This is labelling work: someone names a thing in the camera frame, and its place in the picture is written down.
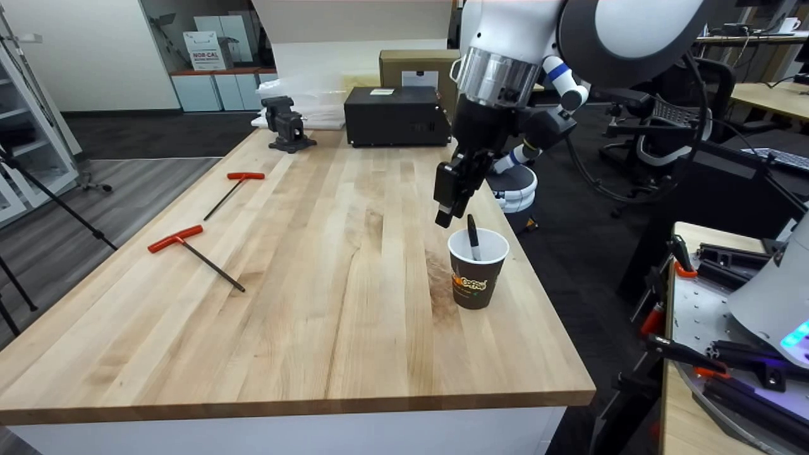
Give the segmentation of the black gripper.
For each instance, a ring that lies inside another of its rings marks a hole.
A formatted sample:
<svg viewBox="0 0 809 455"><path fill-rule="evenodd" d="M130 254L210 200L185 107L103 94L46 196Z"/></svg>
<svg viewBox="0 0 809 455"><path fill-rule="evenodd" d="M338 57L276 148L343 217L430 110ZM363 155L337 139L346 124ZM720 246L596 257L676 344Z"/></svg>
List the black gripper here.
<svg viewBox="0 0 809 455"><path fill-rule="evenodd" d="M458 100L452 121L456 152L435 171L433 196L440 201L435 215L440 226L451 226L452 217L465 215L470 196L513 134L513 126L513 107L483 105L470 97Z"/></svg>

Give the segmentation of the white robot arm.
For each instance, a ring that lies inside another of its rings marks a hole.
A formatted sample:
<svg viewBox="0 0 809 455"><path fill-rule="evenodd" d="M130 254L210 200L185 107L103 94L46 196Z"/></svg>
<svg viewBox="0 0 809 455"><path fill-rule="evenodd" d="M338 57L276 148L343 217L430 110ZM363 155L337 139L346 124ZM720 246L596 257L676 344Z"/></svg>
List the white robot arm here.
<svg viewBox="0 0 809 455"><path fill-rule="evenodd" d="M456 152L438 164L435 221L463 217L487 171L563 135L592 89L655 77L691 53L705 0L467 0Z"/></svg>

